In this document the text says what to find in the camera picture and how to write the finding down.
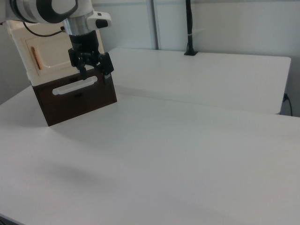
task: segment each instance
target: white wall panel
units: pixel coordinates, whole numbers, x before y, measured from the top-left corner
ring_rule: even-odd
[[[100,30],[105,51],[115,47],[152,49],[152,40],[145,0],[93,1],[95,10],[108,12],[112,27]]]

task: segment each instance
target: white wall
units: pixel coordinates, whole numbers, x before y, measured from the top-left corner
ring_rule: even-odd
[[[116,47],[153,48],[146,0],[93,0],[93,4],[95,10],[112,17],[112,27],[100,30],[105,51]]]
[[[161,49],[184,51],[187,47],[185,1],[157,0],[156,5]],[[291,57],[286,91],[294,115],[300,116],[299,1],[197,3],[192,5],[192,10],[194,45],[198,51]],[[283,113],[289,115],[288,103],[284,103]]]
[[[0,26],[0,105],[29,85],[18,50],[6,26]]]

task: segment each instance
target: white tabletop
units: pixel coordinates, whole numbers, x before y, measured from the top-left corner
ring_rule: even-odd
[[[287,57],[113,49],[119,93],[260,113],[280,112]]]
[[[118,94],[47,127],[0,106],[0,214],[25,225],[296,225],[300,119]]]

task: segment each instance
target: white handle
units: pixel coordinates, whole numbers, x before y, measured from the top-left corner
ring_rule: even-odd
[[[59,87],[59,88],[55,88],[55,89],[53,89],[52,93],[54,95],[64,95],[64,94],[70,93],[72,91],[91,86],[95,82],[97,82],[97,80],[98,80],[98,78],[96,76],[92,76],[92,77],[89,77],[88,79],[86,79],[85,81],[81,80],[81,81],[77,81],[77,82],[74,82],[71,84],[67,84],[67,85]]]

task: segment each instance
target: drawer handle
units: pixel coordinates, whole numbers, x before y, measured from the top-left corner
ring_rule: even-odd
[[[91,86],[95,82],[97,82],[97,80],[98,80],[98,78],[96,76],[92,76],[84,81],[81,80],[81,81],[67,84],[67,85],[59,87],[59,88],[55,88],[55,89],[53,89],[52,93],[54,95],[64,95],[64,94],[70,93],[72,91]]]
[[[36,49],[33,46],[31,47],[31,51],[32,51],[34,59],[36,60],[38,69],[42,70],[43,67],[42,67],[42,65],[41,65],[41,63],[39,61],[38,53],[37,53]]]

